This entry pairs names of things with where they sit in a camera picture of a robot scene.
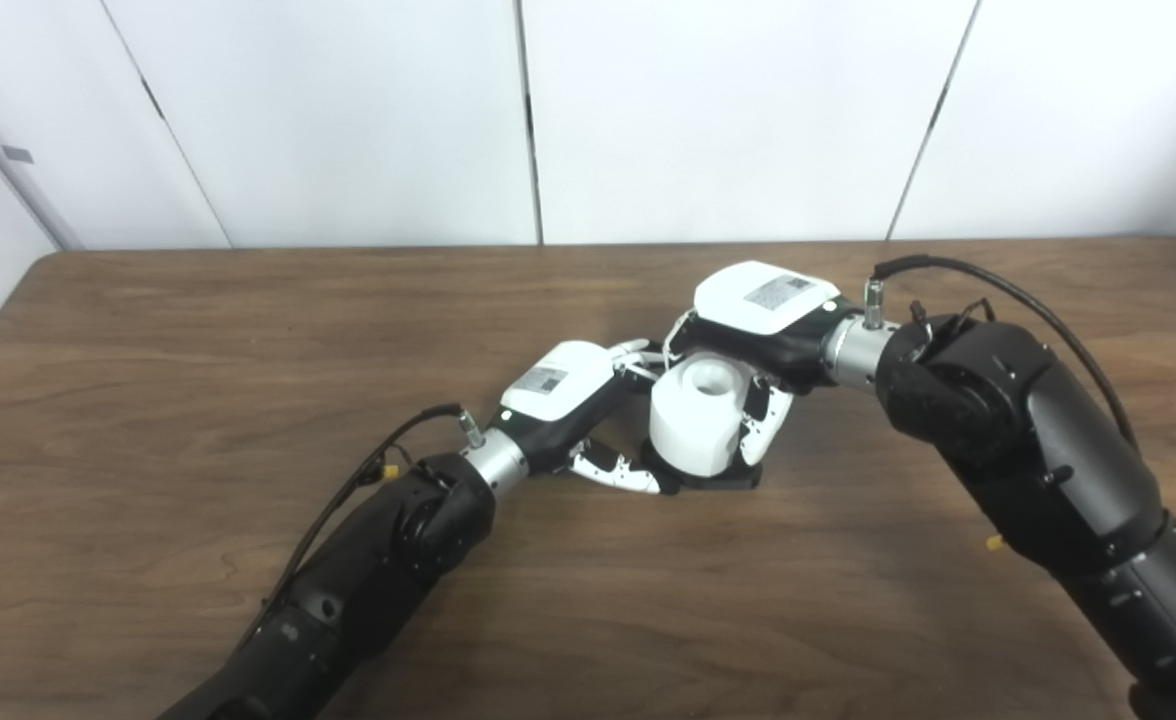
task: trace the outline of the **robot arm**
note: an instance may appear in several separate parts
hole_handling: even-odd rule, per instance
[[[316,716],[360,662],[387,651],[433,585],[489,535],[499,498],[532,474],[584,461],[593,427],[656,378],[648,368],[662,364],[662,356],[648,352],[648,345],[561,344],[507,389],[485,432],[456,405],[426,409],[402,425],[305,534],[222,669],[159,720]],[[390,479],[383,453],[401,433],[432,416],[457,416],[468,446],[428,456]],[[587,469],[584,474],[617,484]],[[643,469],[623,475],[640,484],[634,489],[661,489]],[[300,564],[328,515],[355,488],[385,476],[389,479],[379,492]]]
[[[1135,675],[1136,714],[1176,720],[1176,518],[1138,452],[1023,328],[976,322],[975,306],[928,318],[914,305],[913,324],[886,324],[880,293],[877,278],[863,311],[820,279],[734,265],[701,284],[671,346],[742,361],[799,395],[835,384],[876,395],[1005,544],[1058,580]]]

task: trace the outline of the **wooden table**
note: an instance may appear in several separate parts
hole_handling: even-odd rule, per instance
[[[761,259],[857,296],[940,252],[1060,312],[1176,509],[1176,240],[114,252],[40,261],[0,313],[0,716],[151,719],[215,669],[299,533],[420,407],[487,415],[566,338],[662,336]],[[967,278],[896,278],[953,311]],[[600,431],[635,447],[637,401]],[[428,425],[415,454],[460,445]],[[744,493],[528,480],[327,716],[1123,719],[1128,678],[930,448],[817,392]]]

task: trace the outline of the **robot forearm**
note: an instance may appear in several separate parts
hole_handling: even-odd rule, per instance
[[[741,264],[711,275],[671,333],[786,391],[875,393],[934,445],[1015,551],[1050,571],[1136,676],[1132,707],[1176,720],[1176,520],[1156,479],[1067,366],[1027,331],[967,313],[881,319],[816,278]]]

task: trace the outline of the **printed label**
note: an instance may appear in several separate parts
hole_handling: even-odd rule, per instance
[[[767,311],[776,311],[813,285],[797,275],[779,275],[770,282],[749,292],[748,295],[744,295],[744,300],[753,305],[761,305]]]
[[[552,392],[557,388],[561,381],[564,381],[568,374],[564,369],[544,368],[542,365],[536,365],[521,375],[515,384],[512,384],[512,388],[537,392],[539,395],[552,395]]]

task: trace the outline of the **silver cylinder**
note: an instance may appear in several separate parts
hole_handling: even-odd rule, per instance
[[[486,479],[495,498],[505,496],[530,474],[530,466],[521,448],[501,429],[487,429],[483,440],[479,447],[465,447],[459,454]]]
[[[841,386],[875,392],[881,352],[896,329],[896,324],[868,328],[860,315],[841,320],[824,345],[824,369],[829,379]]]
[[[863,284],[863,305],[866,309],[863,311],[863,327],[864,329],[878,331],[881,329],[881,304],[886,300],[886,284],[881,281],[868,281]]]

